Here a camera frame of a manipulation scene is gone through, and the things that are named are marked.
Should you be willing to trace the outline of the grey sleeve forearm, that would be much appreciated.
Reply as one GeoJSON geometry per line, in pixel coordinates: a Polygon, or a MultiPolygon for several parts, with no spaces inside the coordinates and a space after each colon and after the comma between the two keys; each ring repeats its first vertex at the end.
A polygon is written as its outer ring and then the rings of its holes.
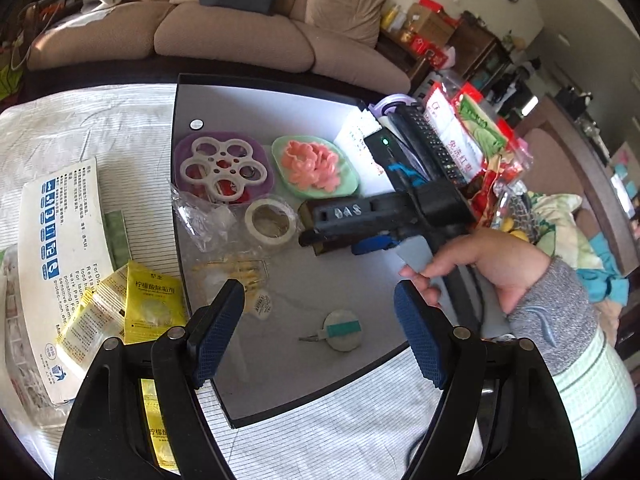
{"type": "Polygon", "coordinates": [[[570,368],[599,329],[596,311],[574,269],[553,258],[506,319],[512,334],[533,341],[552,376],[570,368]]]}

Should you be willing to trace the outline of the person right hand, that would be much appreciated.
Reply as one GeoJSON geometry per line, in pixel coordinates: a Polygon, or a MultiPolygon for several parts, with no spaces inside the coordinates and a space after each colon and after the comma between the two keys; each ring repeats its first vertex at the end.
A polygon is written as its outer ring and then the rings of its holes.
{"type": "Polygon", "coordinates": [[[511,314],[520,300],[547,272],[551,259],[524,240],[491,229],[478,229],[472,234],[450,240],[421,271],[410,266],[400,270],[431,307],[439,306],[440,290],[431,284],[457,266],[475,266],[495,287],[500,308],[511,314]]]}

